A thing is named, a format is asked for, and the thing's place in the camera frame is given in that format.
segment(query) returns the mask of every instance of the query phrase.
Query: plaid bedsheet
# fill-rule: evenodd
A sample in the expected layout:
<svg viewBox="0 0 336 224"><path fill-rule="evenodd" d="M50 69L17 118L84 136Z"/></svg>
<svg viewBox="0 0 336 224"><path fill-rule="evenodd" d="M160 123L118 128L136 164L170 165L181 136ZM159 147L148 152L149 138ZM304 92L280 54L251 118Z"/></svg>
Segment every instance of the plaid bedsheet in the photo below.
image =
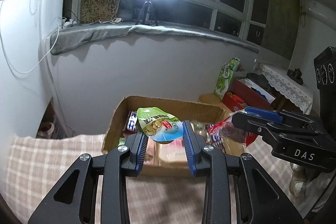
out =
<svg viewBox="0 0 336 224"><path fill-rule="evenodd" d="M19 220L23 224L28 222L44 196L81 154L101 155L103 140L104 135L79 135L63 140L16 137L8 159L3 196ZM288 193L289 163L271 156L270 150L259 137L246 149ZM101 185L102 178L98 183L96 224L100 223ZM140 176L127 178L126 185L132 224L201 223L205 178ZM231 211L235 212L233 188L230 192ZM236 223L234 214L232 223Z"/></svg>

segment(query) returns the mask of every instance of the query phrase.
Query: screw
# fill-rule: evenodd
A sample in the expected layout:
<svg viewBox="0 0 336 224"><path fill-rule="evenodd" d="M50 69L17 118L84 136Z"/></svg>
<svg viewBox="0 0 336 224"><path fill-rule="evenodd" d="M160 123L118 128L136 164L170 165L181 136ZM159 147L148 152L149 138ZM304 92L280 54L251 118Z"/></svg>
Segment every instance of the screw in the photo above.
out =
<svg viewBox="0 0 336 224"><path fill-rule="evenodd" d="M118 151L119 152L125 152L128 149L126 145L119 145L118 146Z"/></svg>
<svg viewBox="0 0 336 224"><path fill-rule="evenodd" d="M86 161L90 158L90 155L89 154L82 154L80 155L79 159L82 160L82 161Z"/></svg>
<svg viewBox="0 0 336 224"><path fill-rule="evenodd" d="M244 160L250 160L250 159L252 159L252 156L251 156L251 154L249 154L249 153L244 153L244 154L242 154L242 156L241 156Z"/></svg>
<svg viewBox="0 0 336 224"><path fill-rule="evenodd" d="M205 145L205 146L203 147L203 149L204 149L205 151L207 151L207 152L210 152L210 151L213 150L213 146L211 146L211 145Z"/></svg>

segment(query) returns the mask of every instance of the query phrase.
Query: red box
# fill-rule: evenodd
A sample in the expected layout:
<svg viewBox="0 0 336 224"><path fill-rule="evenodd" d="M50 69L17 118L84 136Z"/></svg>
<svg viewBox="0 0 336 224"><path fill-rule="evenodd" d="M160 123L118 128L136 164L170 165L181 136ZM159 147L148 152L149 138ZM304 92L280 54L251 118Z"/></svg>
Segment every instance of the red box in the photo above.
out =
<svg viewBox="0 0 336 224"><path fill-rule="evenodd" d="M235 81L232 92L242 98L251 107L268 109L270 106L268 101L239 80Z"/></svg>
<svg viewBox="0 0 336 224"><path fill-rule="evenodd" d="M232 99L227 93L224 94L222 103L232 112L243 109L234 99Z"/></svg>

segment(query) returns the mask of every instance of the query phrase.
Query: light stand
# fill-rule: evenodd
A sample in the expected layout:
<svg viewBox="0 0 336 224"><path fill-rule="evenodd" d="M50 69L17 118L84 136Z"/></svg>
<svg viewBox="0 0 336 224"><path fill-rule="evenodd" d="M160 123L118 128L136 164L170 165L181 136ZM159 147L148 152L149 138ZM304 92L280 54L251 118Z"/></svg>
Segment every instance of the light stand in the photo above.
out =
<svg viewBox="0 0 336 224"><path fill-rule="evenodd" d="M151 25L149 23L146 23L149 21L149 17L151 15L152 18L154 19L155 25L158 26L154 5L152 4L151 0L146 0L145 3L143 4L139 12L138 19L136 20L135 23L136 25L139 24L141 15L142 15L142 23L141 23L142 25Z"/></svg>

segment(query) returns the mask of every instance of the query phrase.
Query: lace tablecloth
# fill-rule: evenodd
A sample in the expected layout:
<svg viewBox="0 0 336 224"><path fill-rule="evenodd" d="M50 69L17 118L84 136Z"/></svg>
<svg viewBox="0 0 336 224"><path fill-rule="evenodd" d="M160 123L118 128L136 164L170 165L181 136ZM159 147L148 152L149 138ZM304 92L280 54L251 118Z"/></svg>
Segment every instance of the lace tablecloth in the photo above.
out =
<svg viewBox="0 0 336 224"><path fill-rule="evenodd" d="M286 70L279 67L259 64L256 69L266 77L272 87L299 107L304 114L310 114L313 92L305 84L299 85L287 76Z"/></svg>

